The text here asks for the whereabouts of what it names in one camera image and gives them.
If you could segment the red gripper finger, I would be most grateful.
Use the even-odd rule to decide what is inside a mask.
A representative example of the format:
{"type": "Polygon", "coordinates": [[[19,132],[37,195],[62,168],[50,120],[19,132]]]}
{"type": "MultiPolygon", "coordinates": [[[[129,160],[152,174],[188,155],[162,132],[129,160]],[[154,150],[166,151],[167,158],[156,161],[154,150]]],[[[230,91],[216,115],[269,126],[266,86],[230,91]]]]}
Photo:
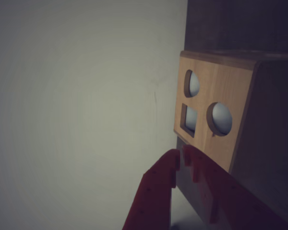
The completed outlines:
{"type": "Polygon", "coordinates": [[[176,187],[176,171],[180,169],[180,151],[171,149],[144,173],[124,230],[169,230],[171,190],[176,187]]]}
{"type": "Polygon", "coordinates": [[[214,230],[288,230],[288,222],[194,146],[182,148],[195,211],[214,230]]]}

